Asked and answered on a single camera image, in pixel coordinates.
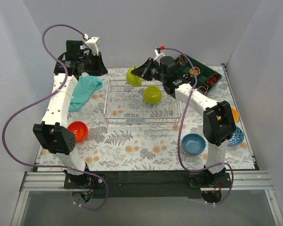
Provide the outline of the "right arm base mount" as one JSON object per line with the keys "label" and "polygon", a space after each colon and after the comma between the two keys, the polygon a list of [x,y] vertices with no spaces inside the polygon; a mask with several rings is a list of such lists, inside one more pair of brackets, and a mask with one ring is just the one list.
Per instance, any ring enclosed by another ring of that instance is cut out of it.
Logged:
{"label": "right arm base mount", "polygon": [[[205,167],[201,171],[189,172],[186,175],[190,188],[201,189],[215,187],[213,190],[200,192],[201,198],[207,205],[210,204],[212,206],[216,206],[218,204],[221,204],[228,198],[229,194],[231,193],[234,173],[232,167],[228,163],[225,163],[225,165],[228,166],[231,174],[226,172],[225,167],[223,167],[220,172],[211,174],[209,169],[213,166],[210,166],[208,169],[206,169]],[[229,186],[229,190],[224,197],[222,197],[221,191],[223,185]]]}

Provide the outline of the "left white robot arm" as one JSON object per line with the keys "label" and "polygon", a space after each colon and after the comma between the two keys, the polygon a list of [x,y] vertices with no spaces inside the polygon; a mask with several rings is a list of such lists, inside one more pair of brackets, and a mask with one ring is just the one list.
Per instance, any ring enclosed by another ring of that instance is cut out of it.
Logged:
{"label": "left white robot arm", "polygon": [[66,41],[66,51],[57,58],[53,71],[53,90],[47,111],[41,122],[33,126],[33,133],[42,148],[61,160],[61,168],[75,176],[75,183],[80,188],[87,188],[91,177],[85,173],[88,167],[75,150],[76,137],[67,129],[67,114],[77,86],[108,73],[99,43],[99,37]]}

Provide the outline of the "white wire dish rack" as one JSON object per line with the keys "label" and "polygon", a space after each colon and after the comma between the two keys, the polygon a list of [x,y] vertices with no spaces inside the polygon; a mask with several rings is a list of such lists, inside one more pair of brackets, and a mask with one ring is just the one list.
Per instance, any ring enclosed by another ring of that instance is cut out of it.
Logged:
{"label": "white wire dish rack", "polygon": [[[156,86],[162,94],[162,99],[155,104],[143,98],[146,88],[151,86]],[[104,106],[107,124],[178,124],[181,116],[181,102],[166,94],[158,81],[143,81],[142,86],[133,87],[125,79],[108,80]]]}

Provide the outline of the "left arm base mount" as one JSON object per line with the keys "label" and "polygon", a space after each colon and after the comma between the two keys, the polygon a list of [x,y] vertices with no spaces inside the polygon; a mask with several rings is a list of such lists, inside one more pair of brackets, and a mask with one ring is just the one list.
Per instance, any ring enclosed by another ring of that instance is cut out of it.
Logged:
{"label": "left arm base mount", "polygon": [[92,176],[89,174],[80,174],[73,175],[70,174],[66,169],[63,170],[65,173],[64,188],[65,189],[83,189],[84,191],[80,192],[80,197],[87,203],[93,194],[94,189],[103,189],[104,188],[104,179],[105,175]]}

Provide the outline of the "red orange bowl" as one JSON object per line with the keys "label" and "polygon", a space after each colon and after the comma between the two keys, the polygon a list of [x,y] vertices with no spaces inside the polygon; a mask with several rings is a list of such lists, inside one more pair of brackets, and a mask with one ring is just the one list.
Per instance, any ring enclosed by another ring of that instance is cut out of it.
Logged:
{"label": "red orange bowl", "polygon": [[70,123],[67,129],[75,134],[76,142],[84,141],[89,135],[87,125],[82,121],[74,121]]}

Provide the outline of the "lime green bowl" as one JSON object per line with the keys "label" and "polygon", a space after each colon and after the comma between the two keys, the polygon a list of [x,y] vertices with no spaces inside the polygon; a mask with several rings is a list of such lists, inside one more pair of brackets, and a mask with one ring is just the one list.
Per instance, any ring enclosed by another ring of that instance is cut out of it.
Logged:
{"label": "lime green bowl", "polygon": [[140,77],[132,74],[132,71],[136,69],[136,66],[131,67],[128,71],[127,74],[125,76],[126,81],[129,85],[133,86],[133,87],[140,87],[142,85],[142,81],[140,79]]}
{"label": "lime green bowl", "polygon": [[162,99],[161,90],[157,86],[149,86],[144,91],[143,99],[149,104],[157,104]]}

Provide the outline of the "teal cloth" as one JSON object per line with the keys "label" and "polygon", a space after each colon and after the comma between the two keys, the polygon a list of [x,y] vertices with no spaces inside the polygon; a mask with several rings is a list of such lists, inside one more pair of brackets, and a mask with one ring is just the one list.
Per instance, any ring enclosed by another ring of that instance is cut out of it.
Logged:
{"label": "teal cloth", "polygon": [[102,85],[102,80],[96,76],[81,76],[73,91],[73,97],[68,111],[78,112],[87,103],[92,94],[100,89]]}

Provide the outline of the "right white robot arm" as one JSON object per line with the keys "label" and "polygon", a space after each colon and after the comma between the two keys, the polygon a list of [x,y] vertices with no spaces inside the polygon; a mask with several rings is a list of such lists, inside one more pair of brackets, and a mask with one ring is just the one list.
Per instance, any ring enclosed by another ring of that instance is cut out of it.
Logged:
{"label": "right white robot arm", "polygon": [[208,173],[204,175],[204,182],[209,187],[217,186],[221,182],[219,173],[225,171],[226,149],[236,129],[230,104],[215,101],[198,92],[191,85],[196,79],[190,75],[179,75],[175,60],[170,56],[163,56],[159,61],[149,58],[131,73],[146,81],[161,82],[168,95],[202,116],[203,135],[208,141],[208,158],[204,168]]}

